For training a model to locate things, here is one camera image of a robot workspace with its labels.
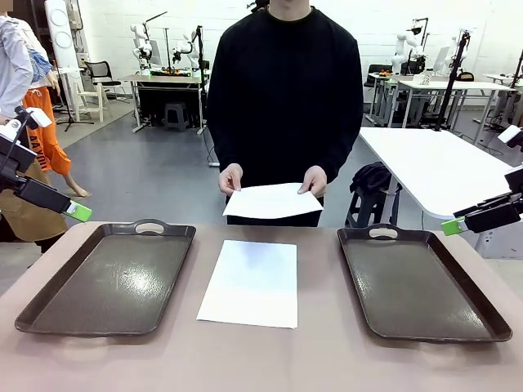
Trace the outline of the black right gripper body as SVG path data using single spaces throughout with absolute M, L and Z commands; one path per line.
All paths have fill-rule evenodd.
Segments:
M 505 180 L 512 194 L 523 194 L 523 163 L 509 170 Z

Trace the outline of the white A4 paper sheet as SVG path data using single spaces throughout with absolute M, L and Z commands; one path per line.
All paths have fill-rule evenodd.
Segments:
M 296 329 L 297 246 L 226 240 L 197 319 Z
M 261 185 L 235 191 L 223 216 L 253 219 L 281 219 L 324 210 L 311 191 L 299 194 L 301 183 Z

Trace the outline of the person's left forearm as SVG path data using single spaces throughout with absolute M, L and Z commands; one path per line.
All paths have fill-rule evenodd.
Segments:
M 344 104 L 335 111 L 326 148 L 318 161 L 318 166 L 324 170 L 328 184 L 337 178 L 340 169 L 346 163 L 360 134 L 362 119 L 362 100 Z

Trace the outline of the person's left hand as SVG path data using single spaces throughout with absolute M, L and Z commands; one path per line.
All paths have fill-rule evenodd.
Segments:
M 305 194 L 311 192 L 316 198 L 322 198 L 325 194 L 327 184 L 328 177 L 324 169 L 320 166 L 313 166 L 306 171 L 298 193 Z

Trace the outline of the person's right hand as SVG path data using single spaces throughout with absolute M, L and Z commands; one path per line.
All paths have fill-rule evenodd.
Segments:
M 227 197 L 230 197 L 235 191 L 240 191 L 242 176 L 242 167 L 237 163 L 230 164 L 219 175 L 220 191 Z

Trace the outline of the large white table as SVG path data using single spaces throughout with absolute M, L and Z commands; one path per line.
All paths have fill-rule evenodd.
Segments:
M 511 166 L 448 131 L 363 127 L 360 138 L 391 173 L 388 191 L 401 184 L 437 220 L 509 191 Z

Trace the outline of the long white desk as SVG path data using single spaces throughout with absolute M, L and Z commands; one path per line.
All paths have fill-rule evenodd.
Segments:
M 383 127 L 412 127 L 412 128 L 430 128 L 436 125 L 436 120 L 440 112 L 440 106 L 447 87 L 445 80 L 431 80 L 427 84 L 419 84 L 413 80 L 400 80 L 392 78 L 383 84 L 382 103 L 377 113 L 381 116 L 381 125 Z M 458 82 L 457 87 L 453 88 L 453 93 L 466 87 L 464 82 Z M 489 94 L 489 88 L 494 85 L 491 82 L 472 82 L 472 89 L 467 91 L 461 110 L 458 112 L 458 118 L 465 104 L 469 100 L 482 100 L 484 106 L 486 98 L 477 98 L 481 95 L 478 88 L 484 89 L 485 95 Z M 448 120 L 449 110 L 452 103 L 449 102 L 442 129 L 453 130 L 457 121 Z

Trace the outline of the white wooden chair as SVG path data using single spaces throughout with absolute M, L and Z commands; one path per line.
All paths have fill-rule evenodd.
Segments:
M 97 85 L 94 91 L 88 91 L 84 88 L 81 78 L 82 69 L 79 67 L 60 67 L 57 73 L 64 83 L 65 97 L 67 108 L 73 123 L 92 124 L 89 121 L 83 121 L 82 116 L 96 116 L 99 123 L 105 120 L 105 111 L 107 99 L 103 86 Z

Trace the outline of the brown plastic serving tray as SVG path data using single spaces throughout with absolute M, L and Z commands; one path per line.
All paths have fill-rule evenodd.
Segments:
M 99 225 L 15 321 L 20 332 L 144 336 L 157 329 L 196 234 L 192 225 Z
M 512 329 L 432 232 L 377 224 L 337 231 L 376 335 L 430 343 L 509 341 Z

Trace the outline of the black cloth bundle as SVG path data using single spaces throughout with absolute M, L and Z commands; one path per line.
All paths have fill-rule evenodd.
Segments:
M 374 194 L 389 188 L 392 175 L 382 162 L 363 166 L 352 178 L 349 190 L 354 193 L 360 189 L 365 194 Z

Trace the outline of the black step stool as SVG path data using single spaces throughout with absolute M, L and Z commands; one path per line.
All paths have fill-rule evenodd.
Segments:
M 359 186 L 351 185 L 351 203 L 346 215 L 345 226 L 349 228 L 364 228 L 378 224 L 382 219 L 386 194 L 383 189 L 365 190 Z

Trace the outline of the white tower air conditioner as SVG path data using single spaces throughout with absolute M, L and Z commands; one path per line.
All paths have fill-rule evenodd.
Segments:
M 57 65 L 84 69 L 89 55 L 78 0 L 45 0 L 44 8 Z

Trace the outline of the computer monitor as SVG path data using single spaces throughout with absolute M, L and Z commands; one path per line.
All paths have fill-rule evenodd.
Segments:
M 445 59 L 448 55 L 449 47 L 442 47 L 438 56 L 436 57 L 435 63 L 433 65 L 433 71 L 437 74 L 442 74 L 445 71 Z

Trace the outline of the grey plastic stool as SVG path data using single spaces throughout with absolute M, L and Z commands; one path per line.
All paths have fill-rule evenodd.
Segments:
M 164 126 L 167 129 L 185 131 L 190 125 L 186 104 L 167 103 L 164 106 Z

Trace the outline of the person in black sweater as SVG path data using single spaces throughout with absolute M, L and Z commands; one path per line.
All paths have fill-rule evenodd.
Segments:
M 364 105 L 358 42 L 310 0 L 269 0 L 222 34 L 208 100 L 236 112 L 241 189 L 302 184 L 335 111 Z

